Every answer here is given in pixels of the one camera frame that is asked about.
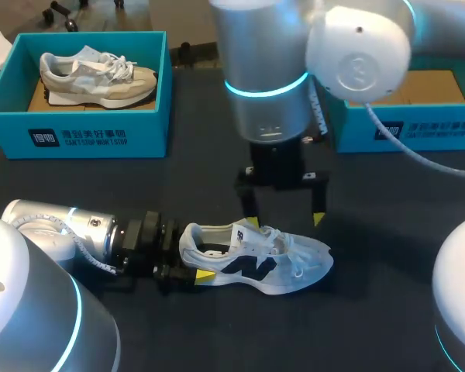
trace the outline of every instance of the white sneaker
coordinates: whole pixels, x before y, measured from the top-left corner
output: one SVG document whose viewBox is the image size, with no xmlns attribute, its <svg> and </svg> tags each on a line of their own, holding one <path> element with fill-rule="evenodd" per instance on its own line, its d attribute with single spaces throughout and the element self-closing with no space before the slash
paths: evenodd
<svg viewBox="0 0 465 372">
<path fill-rule="evenodd" d="M 85 46 L 72 57 L 44 53 L 40 74 L 51 105 L 95 103 L 107 109 L 134 105 L 156 91 L 155 71 L 135 67 L 124 56 Z"/>
<path fill-rule="evenodd" d="M 228 226 L 190 224 L 179 241 L 184 264 L 215 273 L 204 285 L 246 283 L 282 295 L 322 279 L 334 259 L 324 243 L 245 219 Z"/>
</svg>

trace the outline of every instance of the cardboard box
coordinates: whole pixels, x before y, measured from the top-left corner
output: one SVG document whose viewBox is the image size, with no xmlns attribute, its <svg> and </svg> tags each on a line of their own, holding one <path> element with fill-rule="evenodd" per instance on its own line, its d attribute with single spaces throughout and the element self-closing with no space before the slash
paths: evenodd
<svg viewBox="0 0 465 372">
<path fill-rule="evenodd" d="M 49 106 L 38 85 L 41 54 L 71 56 L 84 45 L 157 71 L 155 102 L 122 110 Z M 164 157 L 171 91 L 165 33 L 20 34 L 0 73 L 0 146 L 9 159 Z"/>
<path fill-rule="evenodd" d="M 325 98 L 338 152 L 399 151 L 362 105 Z M 465 150 L 465 60 L 415 58 L 400 89 L 372 106 L 412 150 Z"/>
</svg>

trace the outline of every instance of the shoe sole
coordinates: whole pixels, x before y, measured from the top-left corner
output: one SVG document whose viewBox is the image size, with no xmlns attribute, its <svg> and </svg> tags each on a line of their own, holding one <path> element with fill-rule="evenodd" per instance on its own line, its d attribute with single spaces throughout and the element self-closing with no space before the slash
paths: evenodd
<svg viewBox="0 0 465 372">
<path fill-rule="evenodd" d="M 60 106 L 95 104 L 103 106 L 106 109 L 123 109 L 143 101 L 154 91 L 156 91 L 155 88 L 151 91 L 146 91 L 141 95 L 137 95 L 136 97 L 128 99 L 106 99 L 95 97 L 93 95 L 77 95 L 75 93 L 57 93 L 55 91 L 50 91 L 48 103 L 50 103 L 51 105 Z"/>
<path fill-rule="evenodd" d="M 312 281 L 303 281 L 299 284 L 292 284 L 292 285 L 285 285 L 285 286 L 280 286 L 280 285 L 269 285 L 265 283 L 261 283 L 259 281 L 255 281 L 254 279 L 251 279 L 249 277 L 243 277 L 241 275 L 236 275 L 236 274 L 224 274 L 224 273 L 215 273 L 215 278 L 212 281 L 205 282 L 201 285 L 206 285 L 206 286 L 212 286 L 212 287 L 218 287 L 222 285 L 227 285 L 227 284 L 235 284 L 235 283 L 243 283 L 243 284 L 248 284 L 259 291 L 263 292 L 266 295 L 285 295 L 287 293 L 295 292 L 295 291 L 300 291 L 303 288 L 307 288 L 321 279 L 324 278 L 324 276 L 327 275 L 327 273 L 331 270 L 332 263 L 329 267 L 321 267 L 321 268 L 316 268 L 313 270 L 321 270 L 320 275 L 314 276 Z"/>
</svg>

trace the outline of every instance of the sneaker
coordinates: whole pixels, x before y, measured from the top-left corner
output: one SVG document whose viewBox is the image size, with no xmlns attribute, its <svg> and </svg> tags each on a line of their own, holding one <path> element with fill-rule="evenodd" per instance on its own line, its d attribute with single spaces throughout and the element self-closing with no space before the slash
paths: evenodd
<svg viewBox="0 0 465 372">
<path fill-rule="evenodd" d="M 107 109 L 134 105 L 156 91 L 157 73 L 124 56 L 85 46 L 72 57 L 44 53 L 40 74 L 51 105 L 95 103 Z"/>
<path fill-rule="evenodd" d="M 245 219 L 228 226 L 190 224 L 179 252 L 189 267 L 215 273 L 204 285 L 245 283 L 265 294 L 282 295 L 320 281 L 334 259 L 324 243 Z"/>
</svg>

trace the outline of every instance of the gray cable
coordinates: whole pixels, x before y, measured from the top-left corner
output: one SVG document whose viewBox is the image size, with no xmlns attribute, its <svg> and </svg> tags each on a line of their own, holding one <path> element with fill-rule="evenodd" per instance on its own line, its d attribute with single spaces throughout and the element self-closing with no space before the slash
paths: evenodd
<svg viewBox="0 0 465 372">
<path fill-rule="evenodd" d="M 465 170 L 451 168 L 451 167 L 447 167 L 446 165 L 435 163 L 429 159 L 424 158 L 421 155 L 418 155 L 415 151 L 409 149 L 405 144 L 401 143 L 399 139 L 393 136 L 391 132 L 389 132 L 388 128 L 386 128 L 382 124 L 382 122 L 379 120 L 374 110 L 372 109 L 372 107 L 370 107 L 370 104 L 366 103 L 365 109 L 367 110 L 367 113 L 369 114 L 370 119 L 375 124 L 375 126 L 381 131 L 381 133 L 384 134 L 384 136 L 390 142 L 392 142 L 397 148 L 399 148 L 401 151 L 403 151 L 406 155 L 411 157 L 413 160 L 439 172 L 452 174 L 454 176 L 459 176 L 459 177 L 465 177 Z"/>
<path fill-rule="evenodd" d="M 319 96 L 317 95 L 317 88 L 315 86 L 315 78 L 312 76 L 308 77 L 310 82 L 308 83 L 308 98 L 310 99 L 310 104 L 312 105 L 312 111 L 315 115 L 315 120 L 319 126 L 320 134 L 325 136 L 328 132 L 326 120 L 324 119 L 324 114 L 322 108 L 320 107 Z"/>
<path fill-rule="evenodd" d="M 61 219 L 58 219 L 57 217 L 54 217 L 52 215 L 44 215 L 44 214 L 27 215 L 27 216 L 21 217 L 20 219 L 15 220 L 11 225 L 14 226 L 16 229 L 19 229 L 21 226 L 24 226 L 26 223 L 30 223 L 32 221 L 49 221 L 49 222 L 53 222 L 57 224 L 57 226 L 60 228 L 60 231 L 65 230 L 67 234 L 72 238 L 72 240 L 76 243 L 77 248 L 81 251 L 84 258 L 86 258 L 86 260 L 90 264 L 110 274 L 117 275 L 117 269 L 115 267 L 107 265 L 105 263 L 101 263 L 100 261 L 96 260 L 88 252 L 88 250 L 86 249 L 86 246 L 84 246 L 83 241 L 79 238 L 79 236 L 76 235 L 74 230 L 71 229 L 67 225 L 67 223 L 65 223 Z"/>
</svg>

